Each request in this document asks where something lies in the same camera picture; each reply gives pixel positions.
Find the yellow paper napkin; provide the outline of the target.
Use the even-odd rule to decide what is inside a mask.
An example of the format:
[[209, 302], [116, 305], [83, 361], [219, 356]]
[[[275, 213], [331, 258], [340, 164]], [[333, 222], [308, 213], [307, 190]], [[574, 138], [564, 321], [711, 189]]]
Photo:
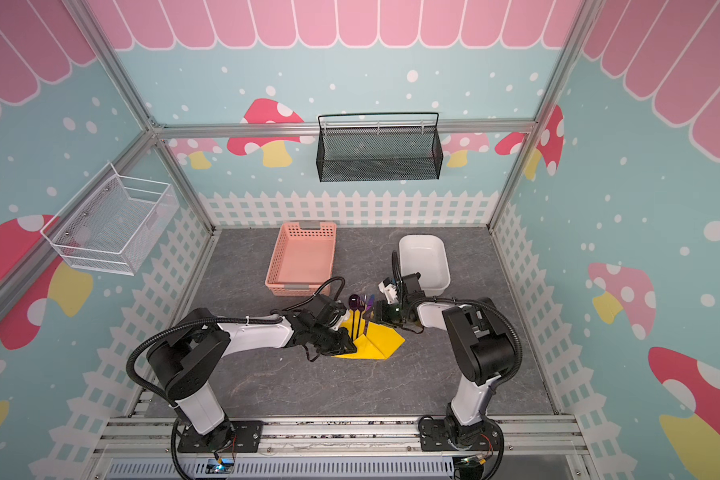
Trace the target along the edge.
[[352, 360], [386, 360], [405, 342], [394, 329], [370, 322], [361, 316], [358, 310], [351, 310], [340, 323], [351, 337], [357, 351], [339, 355], [339, 358]]

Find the purple metal fork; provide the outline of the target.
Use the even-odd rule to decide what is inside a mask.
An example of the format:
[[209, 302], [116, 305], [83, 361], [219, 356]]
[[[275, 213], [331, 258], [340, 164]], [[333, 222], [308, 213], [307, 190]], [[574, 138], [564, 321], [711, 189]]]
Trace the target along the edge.
[[365, 314], [367, 301], [368, 301], [368, 296], [366, 294], [363, 294], [359, 299], [358, 314], [357, 314], [357, 336], [360, 336], [364, 329], [363, 316]]

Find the purple metal spoon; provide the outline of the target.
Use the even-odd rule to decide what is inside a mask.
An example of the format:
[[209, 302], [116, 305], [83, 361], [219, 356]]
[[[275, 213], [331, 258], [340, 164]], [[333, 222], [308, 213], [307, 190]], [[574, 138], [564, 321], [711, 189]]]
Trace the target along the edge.
[[357, 338], [357, 314], [358, 314], [358, 304], [359, 304], [360, 296], [358, 294], [352, 294], [349, 297], [349, 308], [350, 308], [350, 338], [352, 340]]

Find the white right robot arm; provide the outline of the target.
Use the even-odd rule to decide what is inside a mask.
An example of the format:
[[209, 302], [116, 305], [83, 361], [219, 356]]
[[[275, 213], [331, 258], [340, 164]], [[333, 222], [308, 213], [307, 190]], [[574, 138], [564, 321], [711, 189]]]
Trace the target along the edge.
[[429, 296], [420, 285], [420, 273], [402, 273], [396, 251], [391, 267], [392, 276], [379, 286], [386, 299], [374, 307], [375, 319], [416, 334], [427, 328], [445, 331], [461, 373], [445, 415], [419, 418], [420, 448], [455, 452], [454, 479], [491, 479], [504, 459], [506, 441], [499, 423], [487, 415], [488, 404], [497, 387], [521, 367], [519, 335], [490, 298]]

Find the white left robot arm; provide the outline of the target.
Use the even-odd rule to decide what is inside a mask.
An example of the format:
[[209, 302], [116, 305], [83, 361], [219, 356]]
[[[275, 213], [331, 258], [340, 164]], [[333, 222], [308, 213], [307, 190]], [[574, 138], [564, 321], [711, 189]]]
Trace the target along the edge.
[[339, 325], [347, 308], [339, 300], [346, 281], [334, 276], [311, 296], [267, 316], [224, 317], [207, 308], [190, 311], [175, 326], [147, 338], [130, 353], [129, 379], [166, 401], [176, 412], [169, 452], [181, 479], [190, 475], [178, 457], [179, 426], [199, 436], [214, 456], [236, 446], [236, 427], [209, 384], [226, 356], [258, 349], [302, 347], [310, 362], [355, 353], [350, 333]]

